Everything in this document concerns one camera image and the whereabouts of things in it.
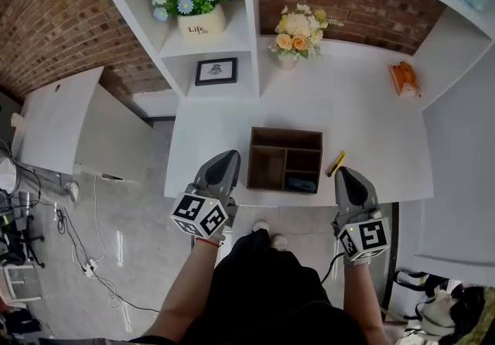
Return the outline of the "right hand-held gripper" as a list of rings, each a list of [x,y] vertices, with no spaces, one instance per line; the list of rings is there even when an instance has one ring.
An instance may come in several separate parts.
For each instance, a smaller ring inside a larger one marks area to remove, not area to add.
[[[390,224],[374,185],[358,171],[341,166],[334,175],[338,213],[336,239],[350,260],[378,256],[390,247]]]

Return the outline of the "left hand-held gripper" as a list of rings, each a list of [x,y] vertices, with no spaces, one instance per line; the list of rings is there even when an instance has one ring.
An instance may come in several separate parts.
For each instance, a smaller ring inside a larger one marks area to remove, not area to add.
[[[200,167],[194,181],[172,205],[170,217],[182,232],[211,238],[224,225],[233,224],[237,203],[232,193],[240,168],[241,155],[237,150],[215,155]]]

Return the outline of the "person's right hand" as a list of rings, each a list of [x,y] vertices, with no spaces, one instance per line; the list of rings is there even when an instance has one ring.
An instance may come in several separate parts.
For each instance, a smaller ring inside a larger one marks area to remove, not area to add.
[[[346,268],[355,267],[359,265],[368,265],[369,263],[370,263],[370,258],[360,258],[360,259],[350,260],[346,254],[343,256],[343,265]]]

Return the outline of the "person's left hand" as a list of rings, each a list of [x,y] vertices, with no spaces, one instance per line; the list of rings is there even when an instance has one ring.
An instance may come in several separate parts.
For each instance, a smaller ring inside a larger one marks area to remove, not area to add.
[[[219,248],[225,241],[225,236],[223,234],[215,234],[211,238],[196,237],[195,242],[202,241],[208,244],[212,244]]]

